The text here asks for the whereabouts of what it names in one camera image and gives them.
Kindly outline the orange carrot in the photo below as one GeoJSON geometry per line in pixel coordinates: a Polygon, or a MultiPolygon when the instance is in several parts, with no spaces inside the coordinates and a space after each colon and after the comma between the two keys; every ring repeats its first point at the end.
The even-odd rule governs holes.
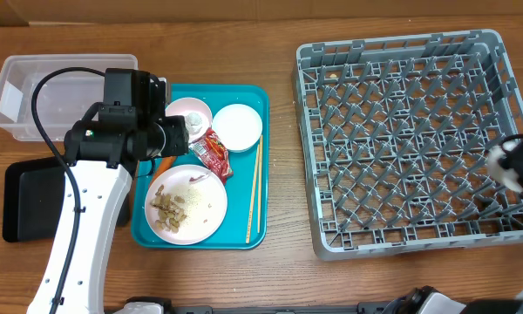
{"type": "Polygon", "coordinates": [[[159,166],[156,168],[151,183],[153,183],[161,174],[165,173],[176,161],[176,156],[165,157],[160,160],[159,166]]]}

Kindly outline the white tissue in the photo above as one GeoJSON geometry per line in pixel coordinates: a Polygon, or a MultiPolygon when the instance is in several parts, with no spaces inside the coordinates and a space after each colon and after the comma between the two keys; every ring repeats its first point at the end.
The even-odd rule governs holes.
{"type": "Polygon", "coordinates": [[[185,122],[190,135],[198,134],[203,127],[203,118],[197,112],[189,112],[185,117],[185,122]]]}

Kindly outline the red snack wrapper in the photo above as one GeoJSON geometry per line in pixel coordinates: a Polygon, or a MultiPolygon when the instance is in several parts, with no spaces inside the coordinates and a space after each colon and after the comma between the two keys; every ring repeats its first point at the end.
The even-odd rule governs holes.
{"type": "Polygon", "coordinates": [[[223,185],[226,184],[228,178],[233,176],[228,150],[211,127],[190,145],[190,149],[203,165],[221,180],[223,185]]]}

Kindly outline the white rice pile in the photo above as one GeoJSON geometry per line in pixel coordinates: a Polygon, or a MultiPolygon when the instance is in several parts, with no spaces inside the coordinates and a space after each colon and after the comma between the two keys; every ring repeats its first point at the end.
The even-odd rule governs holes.
{"type": "Polygon", "coordinates": [[[210,216],[213,196],[200,183],[180,184],[174,189],[174,199],[182,199],[179,205],[185,209],[188,218],[205,220],[210,216]]]}

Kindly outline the white bowl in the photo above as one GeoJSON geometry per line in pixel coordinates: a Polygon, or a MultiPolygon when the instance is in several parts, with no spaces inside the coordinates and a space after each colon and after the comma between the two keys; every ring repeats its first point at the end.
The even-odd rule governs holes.
{"type": "Polygon", "coordinates": [[[244,152],[260,139],[262,118],[250,106],[232,104],[224,106],[215,114],[212,129],[228,151],[244,152]]]}

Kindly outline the peanut pile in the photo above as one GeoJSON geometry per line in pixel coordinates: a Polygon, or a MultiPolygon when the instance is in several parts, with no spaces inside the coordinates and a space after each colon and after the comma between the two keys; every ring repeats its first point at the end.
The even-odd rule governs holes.
{"type": "Polygon", "coordinates": [[[165,192],[165,186],[160,185],[150,205],[156,210],[157,218],[154,228],[158,231],[165,230],[177,234],[180,224],[187,218],[183,205],[185,200],[179,195],[172,196],[165,192]]]}

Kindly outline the wooden chopstick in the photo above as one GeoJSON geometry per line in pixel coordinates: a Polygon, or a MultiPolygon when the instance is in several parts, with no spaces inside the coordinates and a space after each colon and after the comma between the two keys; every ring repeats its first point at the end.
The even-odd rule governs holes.
{"type": "Polygon", "coordinates": [[[249,204],[249,211],[248,211],[248,228],[247,228],[247,234],[246,234],[246,244],[250,243],[250,236],[251,236],[251,229],[252,229],[252,221],[253,221],[253,215],[254,215],[254,202],[255,202],[255,194],[256,194],[256,186],[257,186],[257,176],[258,176],[258,166],[259,166],[259,159],[260,159],[260,144],[258,144],[256,148],[256,157],[255,157],[255,166],[254,166],[254,174],[253,174],[253,184],[251,189],[251,195],[250,195],[250,204],[249,204]]]}
{"type": "Polygon", "coordinates": [[[262,157],[263,157],[263,135],[259,141],[258,152],[258,184],[257,184],[257,232],[261,232],[261,208],[262,208],[262,157]]]}

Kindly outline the small white cup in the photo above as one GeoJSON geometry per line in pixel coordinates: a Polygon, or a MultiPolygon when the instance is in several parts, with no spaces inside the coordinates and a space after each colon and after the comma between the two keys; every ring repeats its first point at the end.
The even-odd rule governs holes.
{"type": "Polygon", "coordinates": [[[503,167],[502,162],[508,154],[517,146],[515,141],[508,141],[502,145],[494,146],[486,157],[486,168],[488,174],[498,183],[512,190],[522,193],[523,187],[518,183],[519,176],[511,167],[503,167]]]}

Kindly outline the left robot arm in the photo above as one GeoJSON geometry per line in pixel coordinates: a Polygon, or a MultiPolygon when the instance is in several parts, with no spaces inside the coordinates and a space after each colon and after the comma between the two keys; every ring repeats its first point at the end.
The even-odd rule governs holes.
{"type": "Polygon", "coordinates": [[[108,68],[102,101],[66,133],[60,153],[37,113],[38,94],[62,70],[45,76],[31,114],[65,171],[63,206],[44,277],[30,313],[104,312],[105,271],[120,210],[143,160],[187,154],[182,116],[166,116],[169,86],[150,72],[108,68]]]}

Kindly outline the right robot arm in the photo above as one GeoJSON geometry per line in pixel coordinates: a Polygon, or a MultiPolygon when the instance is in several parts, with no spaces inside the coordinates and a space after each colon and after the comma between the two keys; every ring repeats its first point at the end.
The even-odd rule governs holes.
{"type": "MultiPolygon", "coordinates": [[[[523,134],[505,137],[487,155],[487,170],[492,178],[516,192],[523,200],[523,134]]],[[[415,289],[405,297],[390,302],[390,314],[523,314],[523,291],[514,299],[475,300],[462,304],[431,286],[415,289]]]]}

